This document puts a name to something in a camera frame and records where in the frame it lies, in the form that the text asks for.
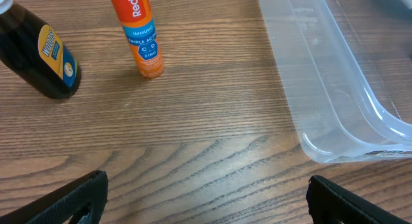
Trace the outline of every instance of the clear plastic container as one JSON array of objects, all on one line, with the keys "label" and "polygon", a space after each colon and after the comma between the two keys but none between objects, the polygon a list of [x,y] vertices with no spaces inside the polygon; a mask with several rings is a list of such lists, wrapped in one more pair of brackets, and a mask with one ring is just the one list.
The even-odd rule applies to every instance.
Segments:
[{"label": "clear plastic container", "polygon": [[318,162],[412,156],[408,0],[259,0],[290,112]]}]

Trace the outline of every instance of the yellow label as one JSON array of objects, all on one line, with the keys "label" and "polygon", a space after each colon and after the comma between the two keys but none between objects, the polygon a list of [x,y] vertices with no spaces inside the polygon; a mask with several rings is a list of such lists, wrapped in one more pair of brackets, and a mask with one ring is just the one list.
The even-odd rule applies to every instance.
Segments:
[{"label": "yellow label", "polygon": [[53,28],[44,25],[37,43],[41,59],[63,80],[72,87],[77,74],[77,61],[70,53]]}]

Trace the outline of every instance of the dark brown bottle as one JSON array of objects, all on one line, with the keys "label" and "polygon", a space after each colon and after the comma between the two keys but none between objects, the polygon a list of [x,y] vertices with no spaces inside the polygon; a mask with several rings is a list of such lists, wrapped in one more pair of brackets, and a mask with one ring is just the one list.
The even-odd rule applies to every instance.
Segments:
[{"label": "dark brown bottle", "polygon": [[68,98],[81,69],[54,30],[27,9],[0,0],[0,59],[49,98]]}]

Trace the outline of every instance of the wooden surface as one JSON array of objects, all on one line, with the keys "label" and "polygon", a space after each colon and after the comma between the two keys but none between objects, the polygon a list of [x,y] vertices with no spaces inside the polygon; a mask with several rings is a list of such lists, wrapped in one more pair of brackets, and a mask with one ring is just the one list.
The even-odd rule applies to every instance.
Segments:
[{"label": "wooden surface", "polygon": [[310,223],[320,174],[412,221],[412,161],[324,165],[301,150],[258,0],[151,0],[165,73],[140,77],[109,0],[16,0],[79,60],[42,97],[0,66],[0,215],[95,169],[101,223]]}]

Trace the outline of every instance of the bottle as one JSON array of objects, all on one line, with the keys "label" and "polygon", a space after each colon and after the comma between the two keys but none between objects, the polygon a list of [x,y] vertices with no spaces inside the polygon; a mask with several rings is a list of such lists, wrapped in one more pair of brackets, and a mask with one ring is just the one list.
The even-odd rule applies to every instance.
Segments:
[{"label": "bottle", "polygon": [[149,0],[111,0],[123,26],[140,73],[147,78],[164,71]]},{"label": "bottle", "polygon": [[46,22],[13,0],[0,0],[0,60],[49,98],[77,91],[81,69]]}]

